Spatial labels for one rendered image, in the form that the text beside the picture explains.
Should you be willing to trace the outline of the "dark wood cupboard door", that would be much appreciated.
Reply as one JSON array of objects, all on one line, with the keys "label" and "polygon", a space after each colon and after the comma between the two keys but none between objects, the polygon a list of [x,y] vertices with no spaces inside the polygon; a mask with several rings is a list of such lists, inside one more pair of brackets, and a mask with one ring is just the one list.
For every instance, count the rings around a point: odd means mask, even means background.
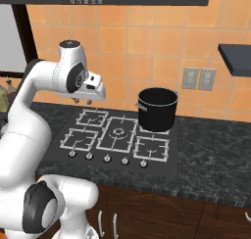
[{"label": "dark wood cupboard door", "polygon": [[108,209],[118,239],[195,239],[203,201],[110,187]]},{"label": "dark wood cupboard door", "polygon": [[251,239],[251,209],[206,203],[195,239]]},{"label": "dark wood cupboard door", "polygon": [[109,224],[109,212],[108,212],[108,188],[105,185],[98,185],[99,198],[95,206],[86,211],[87,219],[90,225],[99,233],[98,228],[98,213],[102,211],[102,227],[105,231],[105,235],[100,239],[111,239],[110,224]]}]

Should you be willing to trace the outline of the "black gas hob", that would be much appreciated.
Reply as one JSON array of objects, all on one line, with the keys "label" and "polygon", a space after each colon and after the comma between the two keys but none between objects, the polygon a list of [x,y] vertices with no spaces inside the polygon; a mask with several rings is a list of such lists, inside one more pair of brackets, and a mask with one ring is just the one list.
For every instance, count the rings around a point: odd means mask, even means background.
[{"label": "black gas hob", "polygon": [[[70,151],[76,151],[74,158]],[[86,154],[94,158],[87,160]],[[105,163],[109,155],[111,161]],[[129,164],[122,165],[127,157]],[[76,111],[52,140],[44,159],[78,166],[92,166],[175,179],[178,175],[177,127],[151,132],[138,124],[137,113],[82,108]],[[142,168],[144,160],[148,166]]]}]

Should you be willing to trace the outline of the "dark wall shelf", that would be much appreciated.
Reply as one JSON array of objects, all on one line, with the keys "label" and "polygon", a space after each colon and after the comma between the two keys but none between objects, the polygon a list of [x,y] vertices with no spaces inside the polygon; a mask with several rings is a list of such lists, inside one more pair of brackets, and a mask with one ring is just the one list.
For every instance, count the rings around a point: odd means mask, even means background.
[{"label": "dark wall shelf", "polygon": [[251,77],[251,45],[219,44],[218,50],[232,76]]}]

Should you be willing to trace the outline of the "grey wall socket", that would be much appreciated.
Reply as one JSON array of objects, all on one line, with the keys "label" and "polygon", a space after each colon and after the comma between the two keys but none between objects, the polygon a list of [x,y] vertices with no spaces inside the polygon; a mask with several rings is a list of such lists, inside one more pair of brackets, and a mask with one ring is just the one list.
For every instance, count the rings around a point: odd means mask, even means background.
[{"label": "grey wall socket", "polygon": [[202,69],[198,84],[199,90],[212,91],[216,76],[216,69]]},{"label": "grey wall socket", "polygon": [[182,76],[182,88],[183,89],[195,89],[198,79],[198,68],[185,67]]}]

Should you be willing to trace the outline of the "dark framed window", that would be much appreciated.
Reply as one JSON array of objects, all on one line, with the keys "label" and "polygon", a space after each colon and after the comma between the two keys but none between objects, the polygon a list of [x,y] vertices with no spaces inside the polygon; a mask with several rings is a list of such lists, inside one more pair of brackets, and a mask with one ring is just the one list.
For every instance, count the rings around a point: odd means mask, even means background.
[{"label": "dark framed window", "polygon": [[31,25],[25,4],[11,4],[12,13],[14,14],[15,24],[19,33],[22,48],[27,63],[37,59],[37,51]]}]

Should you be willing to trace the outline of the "olive green bottle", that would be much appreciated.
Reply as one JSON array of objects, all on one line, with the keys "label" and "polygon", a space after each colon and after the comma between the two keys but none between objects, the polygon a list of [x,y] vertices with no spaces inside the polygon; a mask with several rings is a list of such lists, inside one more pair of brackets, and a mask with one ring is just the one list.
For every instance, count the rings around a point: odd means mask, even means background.
[{"label": "olive green bottle", "polygon": [[0,112],[6,112],[8,105],[7,89],[0,84]]}]

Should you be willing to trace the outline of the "brown glass bottle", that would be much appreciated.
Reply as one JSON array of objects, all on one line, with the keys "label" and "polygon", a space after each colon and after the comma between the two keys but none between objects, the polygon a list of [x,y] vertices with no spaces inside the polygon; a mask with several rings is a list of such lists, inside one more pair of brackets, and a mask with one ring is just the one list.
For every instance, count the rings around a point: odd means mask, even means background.
[{"label": "brown glass bottle", "polygon": [[8,99],[8,103],[11,104],[16,98],[16,88],[14,87],[11,79],[7,79],[6,83],[8,85],[7,99]]}]

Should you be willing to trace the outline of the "black cooking pot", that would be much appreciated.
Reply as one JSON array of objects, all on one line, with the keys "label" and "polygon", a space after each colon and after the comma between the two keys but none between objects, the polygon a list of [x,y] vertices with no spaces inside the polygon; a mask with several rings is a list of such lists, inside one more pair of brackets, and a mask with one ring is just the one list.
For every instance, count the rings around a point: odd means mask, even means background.
[{"label": "black cooking pot", "polygon": [[171,129],[175,123],[178,95],[163,87],[150,87],[137,95],[138,123],[144,129],[162,132]]}]

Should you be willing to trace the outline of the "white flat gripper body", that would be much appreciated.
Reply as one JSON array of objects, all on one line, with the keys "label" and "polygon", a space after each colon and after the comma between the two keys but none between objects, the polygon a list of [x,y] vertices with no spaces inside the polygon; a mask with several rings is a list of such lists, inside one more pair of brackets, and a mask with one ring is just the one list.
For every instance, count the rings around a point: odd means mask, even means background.
[{"label": "white flat gripper body", "polygon": [[75,93],[59,93],[59,96],[64,98],[104,101],[106,98],[106,90],[103,82],[101,82],[96,89],[87,89],[84,83]]}]

